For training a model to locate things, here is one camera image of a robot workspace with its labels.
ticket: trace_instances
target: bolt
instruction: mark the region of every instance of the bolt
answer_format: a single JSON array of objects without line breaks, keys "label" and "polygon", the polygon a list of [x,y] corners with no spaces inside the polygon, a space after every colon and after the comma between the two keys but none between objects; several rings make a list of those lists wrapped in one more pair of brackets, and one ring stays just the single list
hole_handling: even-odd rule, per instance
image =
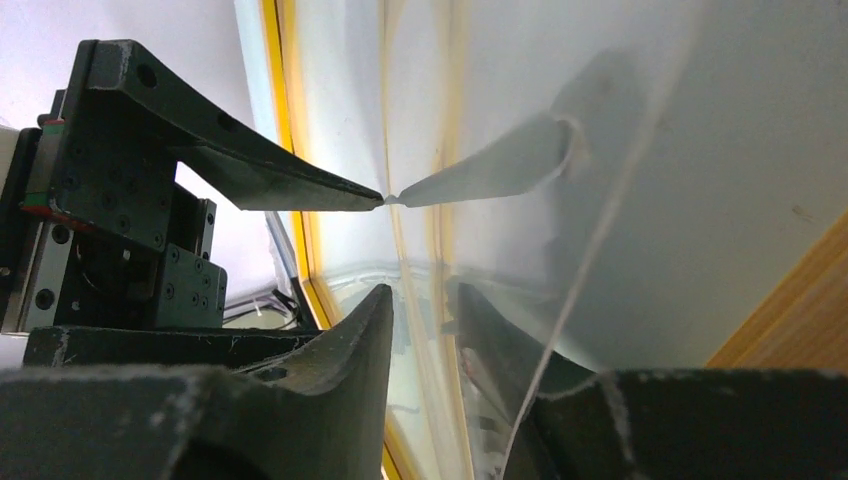
[{"label": "bolt", "polygon": [[64,225],[56,225],[53,227],[50,235],[53,237],[53,241],[59,245],[64,245],[71,239],[71,232],[68,231],[68,227]]},{"label": "bolt", "polygon": [[41,310],[49,309],[53,306],[53,302],[55,301],[56,295],[54,295],[53,291],[50,289],[45,288],[35,294],[35,306]]},{"label": "bolt", "polygon": [[121,233],[127,233],[130,231],[130,219],[126,215],[118,217],[118,231]]}]

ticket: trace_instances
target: screw hole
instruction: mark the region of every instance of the screw hole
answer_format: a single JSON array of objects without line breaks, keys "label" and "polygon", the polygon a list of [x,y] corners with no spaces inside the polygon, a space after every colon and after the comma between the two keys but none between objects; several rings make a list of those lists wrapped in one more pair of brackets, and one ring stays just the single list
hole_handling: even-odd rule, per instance
[{"label": "screw hole", "polygon": [[116,167],[109,170],[109,180],[115,183],[121,183],[121,169]]},{"label": "screw hole", "polygon": [[62,186],[68,190],[74,189],[77,186],[77,179],[71,175],[62,179]]},{"label": "screw hole", "polygon": [[130,219],[126,215],[118,217],[118,231],[126,233],[130,229]]},{"label": "screw hole", "polygon": [[35,306],[41,310],[47,310],[53,306],[53,302],[56,301],[56,295],[53,294],[52,290],[43,289],[35,294]]},{"label": "screw hole", "polygon": [[236,122],[236,119],[234,119],[233,117],[227,115],[224,112],[221,112],[221,113],[218,114],[218,125],[221,128],[223,128],[224,130],[226,130],[230,133],[233,133],[233,132],[236,131],[236,127],[238,126],[238,123]]},{"label": "screw hole", "polygon": [[156,88],[158,81],[156,73],[149,65],[141,64],[135,69],[135,74],[138,75],[138,80],[147,88]]},{"label": "screw hole", "polygon": [[50,233],[53,235],[53,241],[59,245],[64,245],[71,239],[71,232],[64,225],[56,225]]}]

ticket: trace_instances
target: screw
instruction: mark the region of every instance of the screw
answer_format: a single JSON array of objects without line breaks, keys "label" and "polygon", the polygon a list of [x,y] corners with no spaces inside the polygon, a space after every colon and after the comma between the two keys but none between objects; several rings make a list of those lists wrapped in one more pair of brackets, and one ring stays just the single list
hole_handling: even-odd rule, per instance
[{"label": "screw", "polygon": [[76,190],[79,186],[79,180],[77,180],[76,175],[69,173],[65,178],[62,179],[62,187],[65,190]]},{"label": "screw", "polygon": [[56,225],[53,227],[50,235],[53,237],[53,241],[59,245],[64,245],[71,239],[71,232],[69,232],[68,227],[64,225]]},{"label": "screw", "polygon": [[121,183],[121,176],[122,175],[121,175],[121,169],[120,168],[115,167],[115,168],[109,170],[109,180],[111,180],[115,183]]},{"label": "screw", "polygon": [[103,208],[106,210],[114,210],[118,205],[118,200],[115,198],[115,195],[111,192],[104,192],[101,197],[101,202],[103,203]]},{"label": "screw", "polygon": [[121,233],[127,233],[130,231],[130,219],[126,215],[118,217],[118,231]]},{"label": "screw", "polygon": [[54,301],[56,301],[56,295],[53,294],[52,290],[47,288],[35,294],[35,306],[41,310],[47,310],[52,307]]}]

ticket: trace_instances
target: plastic sheet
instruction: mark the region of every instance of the plastic sheet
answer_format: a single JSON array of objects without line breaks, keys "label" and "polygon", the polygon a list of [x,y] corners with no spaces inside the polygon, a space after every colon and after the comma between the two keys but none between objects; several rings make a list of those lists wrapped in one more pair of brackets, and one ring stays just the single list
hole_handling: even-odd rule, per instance
[{"label": "plastic sheet", "polygon": [[391,204],[318,273],[395,288],[422,478],[499,475],[551,351],[703,365],[848,201],[840,2],[297,7],[310,159]]}]

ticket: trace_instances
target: metal plate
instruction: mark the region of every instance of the metal plate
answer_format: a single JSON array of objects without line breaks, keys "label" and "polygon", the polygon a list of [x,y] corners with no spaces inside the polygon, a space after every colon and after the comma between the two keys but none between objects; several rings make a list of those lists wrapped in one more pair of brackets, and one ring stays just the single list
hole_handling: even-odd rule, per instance
[{"label": "metal plate", "polygon": [[169,244],[160,263],[154,299],[156,327],[220,328],[224,322],[227,272]]},{"label": "metal plate", "polygon": [[242,367],[289,353],[319,332],[258,329],[164,331],[91,327],[37,328],[29,334],[24,365],[222,365]]},{"label": "metal plate", "polygon": [[53,325],[71,255],[74,231],[54,222],[43,222],[29,280],[25,289],[21,328],[30,331]]},{"label": "metal plate", "polygon": [[65,126],[54,210],[156,251],[165,246],[177,161],[139,138],[119,104],[84,97]]}]

